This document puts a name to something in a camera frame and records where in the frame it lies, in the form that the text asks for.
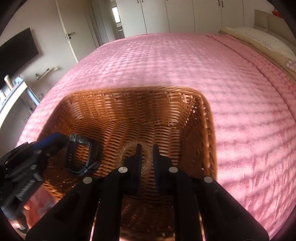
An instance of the metal rivet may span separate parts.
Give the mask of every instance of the metal rivet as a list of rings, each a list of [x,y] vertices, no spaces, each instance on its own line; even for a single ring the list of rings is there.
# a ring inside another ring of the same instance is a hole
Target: metal rivet
[[[212,179],[211,177],[209,177],[209,176],[206,176],[206,177],[204,178],[204,181],[205,181],[206,183],[211,183],[211,182],[213,181],[213,179]]]
[[[171,173],[176,173],[178,171],[178,168],[176,168],[176,167],[170,167],[168,170]]]
[[[85,178],[83,179],[83,182],[84,182],[85,184],[90,184],[90,183],[92,182],[92,178],[91,178],[91,177],[85,177]]]
[[[118,171],[120,173],[126,173],[128,171],[128,169],[126,167],[120,167],[120,168],[118,168]]]

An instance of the bottle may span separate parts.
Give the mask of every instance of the bottle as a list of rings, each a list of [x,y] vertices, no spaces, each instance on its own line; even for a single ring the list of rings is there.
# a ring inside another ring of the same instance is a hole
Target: bottle
[[[5,80],[5,83],[7,84],[8,88],[9,88],[10,90],[12,90],[13,87],[14,87],[14,84],[13,84],[13,82],[11,81],[9,75],[6,75],[6,76],[4,77],[4,80]]]

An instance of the white wardrobe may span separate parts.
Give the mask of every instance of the white wardrobe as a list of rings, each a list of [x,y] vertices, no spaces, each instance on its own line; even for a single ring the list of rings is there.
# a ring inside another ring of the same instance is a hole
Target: white wardrobe
[[[242,0],[116,0],[125,37],[152,33],[218,34],[244,26]]]

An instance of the pink bedspread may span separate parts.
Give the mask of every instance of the pink bedspread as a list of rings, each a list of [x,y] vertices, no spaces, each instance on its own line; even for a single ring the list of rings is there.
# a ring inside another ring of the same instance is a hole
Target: pink bedspread
[[[296,86],[230,36],[151,34],[101,46],[50,90],[18,145],[35,141],[72,92],[149,85],[205,95],[214,115],[218,182],[273,237],[296,204]]]

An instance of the black clamp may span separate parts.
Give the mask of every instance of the black clamp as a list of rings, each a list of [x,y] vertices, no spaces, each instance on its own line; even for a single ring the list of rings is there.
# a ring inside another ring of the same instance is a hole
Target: black clamp
[[[156,190],[174,196],[176,241],[268,241],[266,230],[213,178],[189,177],[153,147]]]
[[[89,147],[87,163],[82,168],[79,168],[74,164],[76,147],[78,145]],[[66,148],[66,169],[75,176],[82,176],[96,172],[101,164],[101,160],[98,159],[99,151],[99,144],[94,139],[78,134],[70,134],[69,143]]]
[[[5,216],[19,220],[26,230],[22,208],[44,182],[48,157],[66,146],[65,135],[55,133],[40,142],[27,142],[0,160],[0,207]]]
[[[106,177],[85,177],[71,189],[26,235],[26,241],[119,240],[123,195],[137,195],[141,184],[142,146],[126,157],[124,166]]]

